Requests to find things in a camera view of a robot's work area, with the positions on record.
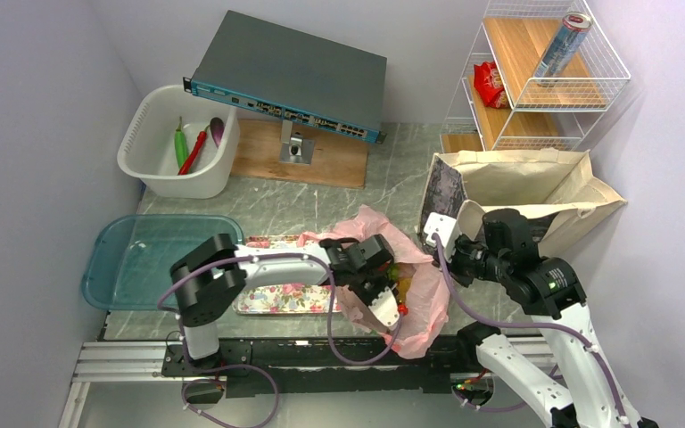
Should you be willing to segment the pink plastic grocery bag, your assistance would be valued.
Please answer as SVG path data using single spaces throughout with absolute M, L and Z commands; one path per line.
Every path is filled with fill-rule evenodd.
M 367 205 L 359 207 L 358 214 L 338 222 L 330 231 L 300 234 L 299 247 L 320 240 L 353 237 L 359 241 L 382 235 L 394 254 L 403 276 L 411 276 L 405 293 L 408 313 L 400 324 L 400 331 L 392 335 L 386 326 L 378 322 L 357 296 L 346 287 L 335 289 L 335 300 L 342 314 L 356 327 L 382 335 L 387 345 L 400 357 L 415 359 L 423 357 L 427 349 L 449 320 L 450 293 L 442 273 L 433 266 L 433 259 L 417 248 L 413 241 L 397 228 L 383 213 Z

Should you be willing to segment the purple eggplant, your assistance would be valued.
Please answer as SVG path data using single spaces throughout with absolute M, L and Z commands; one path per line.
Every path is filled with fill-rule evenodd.
M 222 144 L 225 132 L 225 122 L 220 117 L 213 117 L 209 124 L 210 137 L 217 148 Z

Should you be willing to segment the red pepper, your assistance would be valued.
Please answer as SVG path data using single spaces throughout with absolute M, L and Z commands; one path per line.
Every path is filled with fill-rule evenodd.
M 185 162 L 183 163 L 183 165 L 180 167 L 180 169 L 178 171 L 178 174 L 180 176 L 186 175 L 189 173 L 190 168 L 193 166 L 193 164 L 197 160 L 197 158 L 200 154 L 200 151 L 201 151 L 203 145 L 205 144 L 205 142 L 208 138 L 209 129 L 210 129 L 210 127 L 207 126 L 203 131 L 201 131 L 198 134 L 193 150 L 190 152 L 190 154 L 186 158 Z

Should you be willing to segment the green pepper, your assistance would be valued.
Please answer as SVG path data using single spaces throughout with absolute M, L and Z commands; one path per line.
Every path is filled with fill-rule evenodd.
M 181 116 L 178 117 L 178 124 L 174 133 L 173 142 L 177 165 L 181 169 L 189 157 L 189 148 L 186 141 L 186 135 L 183 131 L 183 118 Z

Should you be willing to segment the green grape bunch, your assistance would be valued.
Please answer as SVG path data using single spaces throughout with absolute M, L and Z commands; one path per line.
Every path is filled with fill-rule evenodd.
M 396 263 L 389 263 L 383 268 L 383 272 L 390 281 L 397 282 L 399 280 L 400 273 Z

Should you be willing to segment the brown bread slice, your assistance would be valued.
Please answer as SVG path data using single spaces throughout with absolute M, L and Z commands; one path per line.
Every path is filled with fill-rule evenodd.
M 404 304 L 407 301 L 407 295 L 412 285 L 412 280 L 412 276 L 401 276 L 396 280 L 395 294 L 396 299 L 400 304 Z

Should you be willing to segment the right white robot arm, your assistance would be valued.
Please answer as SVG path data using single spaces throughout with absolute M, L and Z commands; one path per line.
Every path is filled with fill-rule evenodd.
M 456 219 L 433 213 L 425 237 L 449 287 L 475 279 L 500 284 L 542 333 L 561 382 L 543 372 L 511 343 L 509 322 L 483 317 L 460 300 L 474 322 L 462 328 L 455 348 L 467 370 L 480 367 L 499 377 L 547 427 L 655 427 L 627 399 L 600 347 L 578 275 L 560 258 L 543 257 L 528 219 L 518 210 L 483 215 L 484 239 L 470 239 Z

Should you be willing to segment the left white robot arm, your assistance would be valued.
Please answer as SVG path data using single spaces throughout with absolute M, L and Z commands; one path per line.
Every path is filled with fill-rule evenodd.
M 241 292 L 280 284 L 341 286 L 380 324 L 396 327 L 406 310 L 398 302 L 394 266 L 382 235 L 363 241 L 325 238 L 290 251 L 238 245 L 230 235 L 219 234 L 171 265 L 172 286 L 157 306 L 164 310 L 166 299 L 175 298 L 185 361 L 197 374 L 206 375 L 221 359 L 217 322 Z

